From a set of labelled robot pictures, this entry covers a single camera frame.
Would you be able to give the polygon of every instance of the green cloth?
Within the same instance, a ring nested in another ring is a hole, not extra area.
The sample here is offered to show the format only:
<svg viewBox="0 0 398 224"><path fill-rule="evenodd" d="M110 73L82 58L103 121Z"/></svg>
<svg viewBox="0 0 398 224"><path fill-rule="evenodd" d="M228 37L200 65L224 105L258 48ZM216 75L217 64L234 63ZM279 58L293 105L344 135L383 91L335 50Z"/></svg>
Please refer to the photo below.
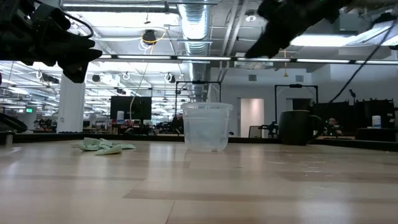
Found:
<svg viewBox="0 0 398 224"><path fill-rule="evenodd" d="M123 149L136 149L132 144L113 143L106 139L84 138L83 143L74 143L73 148L79 148L83 151L97 151L96 155L107 155L120 153Z"/></svg>

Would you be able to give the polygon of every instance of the clear plastic container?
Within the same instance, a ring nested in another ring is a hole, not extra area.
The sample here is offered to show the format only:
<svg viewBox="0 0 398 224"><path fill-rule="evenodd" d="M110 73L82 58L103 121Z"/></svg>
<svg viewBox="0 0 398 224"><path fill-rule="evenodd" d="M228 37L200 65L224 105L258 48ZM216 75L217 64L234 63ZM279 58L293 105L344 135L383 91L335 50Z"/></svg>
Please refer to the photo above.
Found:
<svg viewBox="0 0 398 224"><path fill-rule="evenodd" d="M222 151L228 143L229 115L226 103L185 103L181 105L185 144L194 151Z"/></svg>

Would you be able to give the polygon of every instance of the wooden table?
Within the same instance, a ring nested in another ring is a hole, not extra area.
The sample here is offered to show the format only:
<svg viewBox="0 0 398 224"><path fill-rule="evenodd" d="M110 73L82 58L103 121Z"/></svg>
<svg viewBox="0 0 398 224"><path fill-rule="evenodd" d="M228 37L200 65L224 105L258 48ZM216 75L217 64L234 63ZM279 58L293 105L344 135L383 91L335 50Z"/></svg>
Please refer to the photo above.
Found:
<svg viewBox="0 0 398 224"><path fill-rule="evenodd" d="M398 223L398 153L129 143L112 156L68 141L0 149L1 223Z"/></svg>

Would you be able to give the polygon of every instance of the coffee mug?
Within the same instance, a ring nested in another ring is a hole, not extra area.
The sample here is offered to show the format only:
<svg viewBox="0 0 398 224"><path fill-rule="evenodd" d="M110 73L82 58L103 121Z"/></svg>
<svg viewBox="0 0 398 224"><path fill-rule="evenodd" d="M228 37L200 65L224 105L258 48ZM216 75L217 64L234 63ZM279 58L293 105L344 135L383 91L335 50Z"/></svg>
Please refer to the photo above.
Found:
<svg viewBox="0 0 398 224"><path fill-rule="evenodd" d="M316 135L313 135L314 130L318 131ZM309 111L293 110L280 114L279 139L283 144L304 146L319 137L322 131L322 119Z"/></svg>

